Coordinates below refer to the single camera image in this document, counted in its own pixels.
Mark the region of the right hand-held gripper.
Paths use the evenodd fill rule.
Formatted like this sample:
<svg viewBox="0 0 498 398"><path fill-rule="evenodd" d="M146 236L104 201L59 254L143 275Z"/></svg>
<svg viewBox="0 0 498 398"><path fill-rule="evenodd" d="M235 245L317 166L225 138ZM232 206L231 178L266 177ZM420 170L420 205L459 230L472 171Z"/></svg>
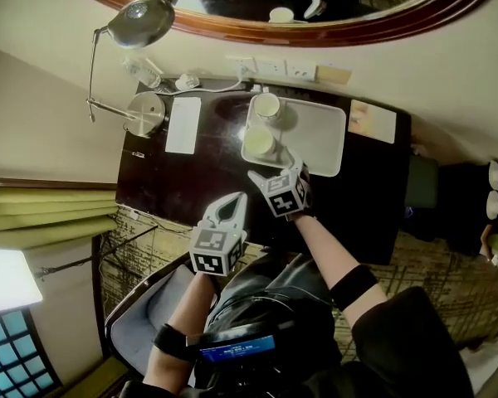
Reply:
<svg viewBox="0 0 498 398"><path fill-rule="evenodd" d="M274 217L291 216L311 208L311 185L308 167L302 157L290 150L292 158L291 172L265 178L255 171L248 171L247 176L263 193Z"/></svg>

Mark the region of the dark wooden desk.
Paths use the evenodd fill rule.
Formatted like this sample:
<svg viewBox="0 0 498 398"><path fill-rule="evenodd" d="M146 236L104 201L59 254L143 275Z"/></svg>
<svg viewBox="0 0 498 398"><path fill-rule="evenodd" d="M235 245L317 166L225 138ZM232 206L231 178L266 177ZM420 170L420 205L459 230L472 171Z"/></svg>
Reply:
<svg viewBox="0 0 498 398"><path fill-rule="evenodd" d="M247 176L252 165L242 158L240 134L253 89L254 83L246 82L233 92L201 94L192 155L165 152L166 127L149 138L127 133L116 201L136 211L195 226L212 201L232 192L245 192L251 243L305 251L295 226L272 215ZM391 260L405 208L411 126L411 116L400 110L394 144L346 133L339 173L310 179L313 214L360 262L385 265ZM145 158L132 152L144 153Z"/></svg>

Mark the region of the green curtain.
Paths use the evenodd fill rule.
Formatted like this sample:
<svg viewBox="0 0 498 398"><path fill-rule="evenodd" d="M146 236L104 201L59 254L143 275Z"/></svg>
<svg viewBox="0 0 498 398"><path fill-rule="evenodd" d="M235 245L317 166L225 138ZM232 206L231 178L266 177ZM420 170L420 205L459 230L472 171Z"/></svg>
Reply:
<svg viewBox="0 0 498 398"><path fill-rule="evenodd" d="M27 250L116 228L115 192L0 187L0 249Z"/></svg>

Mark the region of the lattice window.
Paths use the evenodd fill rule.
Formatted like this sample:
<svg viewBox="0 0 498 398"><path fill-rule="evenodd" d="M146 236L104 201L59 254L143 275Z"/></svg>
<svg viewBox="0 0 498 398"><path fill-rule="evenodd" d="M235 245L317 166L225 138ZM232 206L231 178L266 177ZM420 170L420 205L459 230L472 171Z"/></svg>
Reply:
<svg viewBox="0 0 498 398"><path fill-rule="evenodd" d="M29 310L0 313L0 398L43 398L62 386Z"/></svg>

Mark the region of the white printed card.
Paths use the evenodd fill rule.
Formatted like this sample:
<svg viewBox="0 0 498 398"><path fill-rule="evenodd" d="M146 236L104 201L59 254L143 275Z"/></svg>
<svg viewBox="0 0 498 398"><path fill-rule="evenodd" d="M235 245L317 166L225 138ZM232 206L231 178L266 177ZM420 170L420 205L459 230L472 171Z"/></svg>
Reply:
<svg viewBox="0 0 498 398"><path fill-rule="evenodd" d="M349 132L394 144L396 123L395 112L356 99L351 100Z"/></svg>

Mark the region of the white bed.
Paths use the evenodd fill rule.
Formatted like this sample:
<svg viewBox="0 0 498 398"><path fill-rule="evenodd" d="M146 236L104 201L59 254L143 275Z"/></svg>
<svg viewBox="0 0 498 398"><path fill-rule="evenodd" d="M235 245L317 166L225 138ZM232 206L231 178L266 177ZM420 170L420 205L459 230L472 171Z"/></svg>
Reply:
<svg viewBox="0 0 498 398"><path fill-rule="evenodd" d="M490 342L483 342L475 350L465 347L460 350L460 356L476 396L498 369L498 337Z"/></svg>

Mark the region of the white rectangular tray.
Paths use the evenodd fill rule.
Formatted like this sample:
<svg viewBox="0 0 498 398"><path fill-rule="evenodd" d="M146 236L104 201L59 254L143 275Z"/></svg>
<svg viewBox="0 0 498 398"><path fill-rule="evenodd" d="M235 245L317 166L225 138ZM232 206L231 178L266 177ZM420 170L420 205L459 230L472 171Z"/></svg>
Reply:
<svg viewBox="0 0 498 398"><path fill-rule="evenodd" d="M271 122L261 119L253 108L252 97L242 129L241 155L249 163L285 168L292 163L290 150L295 150L308 167L309 173L334 177L339 173L344 150L347 116L340 108L304 100L278 97L279 117ZM245 132L251 126L267 127L276 139L273 154L256 157L243 147Z"/></svg>

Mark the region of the white wall socket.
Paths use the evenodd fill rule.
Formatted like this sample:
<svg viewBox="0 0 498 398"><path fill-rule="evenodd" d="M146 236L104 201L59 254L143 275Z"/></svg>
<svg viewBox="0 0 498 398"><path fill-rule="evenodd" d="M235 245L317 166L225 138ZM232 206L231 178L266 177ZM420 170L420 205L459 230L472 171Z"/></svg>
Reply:
<svg viewBox="0 0 498 398"><path fill-rule="evenodd" d="M290 78L315 81L317 64L307 61L287 61L286 73Z"/></svg>
<svg viewBox="0 0 498 398"><path fill-rule="evenodd" d="M265 76L286 76L286 62L277 59L255 59L257 73Z"/></svg>
<svg viewBox="0 0 498 398"><path fill-rule="evenodd" d="M251 56L227 56L226 60L235 72L242 71L246 74L257 73L255 60Z"/></svg>

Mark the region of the white notepad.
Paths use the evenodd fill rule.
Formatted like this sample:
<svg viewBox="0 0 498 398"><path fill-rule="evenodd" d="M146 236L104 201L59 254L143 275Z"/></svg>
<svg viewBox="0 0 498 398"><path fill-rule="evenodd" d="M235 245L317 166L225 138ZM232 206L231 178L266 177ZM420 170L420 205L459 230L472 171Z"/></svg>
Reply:
<svg viewBox="0 0 498 398"><path fill-rule="evenodd" d="M201 99L198 97L180 97L173 100L165 144L166 153L194 154L200 110Z"/></svg>

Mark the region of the chest device with blue screen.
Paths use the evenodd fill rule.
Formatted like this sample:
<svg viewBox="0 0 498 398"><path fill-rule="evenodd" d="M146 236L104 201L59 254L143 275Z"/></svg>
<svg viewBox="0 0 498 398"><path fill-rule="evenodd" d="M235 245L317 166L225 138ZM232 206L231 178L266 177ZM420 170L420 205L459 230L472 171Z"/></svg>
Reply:
<svg viewBox="0 0 498 398"><path fill-rule="evenodd" d="M193 351L206 362L221 363L253 357L276 349L272 335L251 339L239 338L233 341L192 345Z"/></svg>

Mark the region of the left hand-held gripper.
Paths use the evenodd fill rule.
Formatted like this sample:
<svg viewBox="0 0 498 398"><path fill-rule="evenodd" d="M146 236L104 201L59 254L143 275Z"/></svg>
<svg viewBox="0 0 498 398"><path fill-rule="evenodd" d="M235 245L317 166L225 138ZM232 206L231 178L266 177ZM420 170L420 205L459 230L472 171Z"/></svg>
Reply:
<svg viewBox="0 0 498 398"><path fill-rule="evenodd" d="M212 202L192 230L189 254L195 272L228 276L243 255L248 196L234 192ZM220 216L227 207L228 217Z"/></svg>

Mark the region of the white lampshade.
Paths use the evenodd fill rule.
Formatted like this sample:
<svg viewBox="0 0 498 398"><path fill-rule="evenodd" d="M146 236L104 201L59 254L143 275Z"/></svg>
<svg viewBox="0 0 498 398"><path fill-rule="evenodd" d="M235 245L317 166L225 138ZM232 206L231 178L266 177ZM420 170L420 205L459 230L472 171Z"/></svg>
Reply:
<svg viewBox="0 0 498 398"><path fill-rule="evenodd" d="M40 303L42 293L25 255L0 249L0 312Z"/></svg>

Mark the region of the silver desk lamp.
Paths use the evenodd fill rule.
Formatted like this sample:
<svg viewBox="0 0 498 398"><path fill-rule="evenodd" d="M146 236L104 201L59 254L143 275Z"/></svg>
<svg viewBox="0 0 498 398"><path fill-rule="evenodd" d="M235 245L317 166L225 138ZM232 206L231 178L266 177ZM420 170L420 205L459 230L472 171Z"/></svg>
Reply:
<svg viewBox="0 0 498 398"><path fill-rule="evenodd" d="M92 84L96 47L100 37L109 35L119 46L141 49L160 40L169 31L175 20L175 11L166 0L133 0L123 6L118 14L104 27L94 30L90 56L87 99L89 116L95 121L93 109L100 109L118 115L135 126L134 135L148 137L164 121L161 106L137 111L123 111L103 104L92 98Z"/></svg>

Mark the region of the oval wooden framed mirror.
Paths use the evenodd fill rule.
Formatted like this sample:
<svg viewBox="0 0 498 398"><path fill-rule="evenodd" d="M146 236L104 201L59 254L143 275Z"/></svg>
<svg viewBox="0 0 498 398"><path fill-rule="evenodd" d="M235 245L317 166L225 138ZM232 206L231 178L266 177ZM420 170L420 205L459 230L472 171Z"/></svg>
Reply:
<svg viewBox="0 0 498 398"><path fill-rule="evenodd" d="M474 12L488 0L415 0L359 20L272 25L184 9L173 29L209 38L265 46L343 47L395 41L436 30Z"/></svg>

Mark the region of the clear water bottle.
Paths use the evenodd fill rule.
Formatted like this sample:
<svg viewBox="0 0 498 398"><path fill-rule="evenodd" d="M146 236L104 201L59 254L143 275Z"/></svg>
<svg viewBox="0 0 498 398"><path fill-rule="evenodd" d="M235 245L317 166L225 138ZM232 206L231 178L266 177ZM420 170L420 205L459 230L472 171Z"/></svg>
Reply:
<svg viewBox="0 0 498 398"><path fill-rule="evenodd" d="M142 61L125 57L122 60L122 65L140 83L147 86L151 90L157 90L161 86L162 79L160 75L156 71L149 68Z"/></svg>

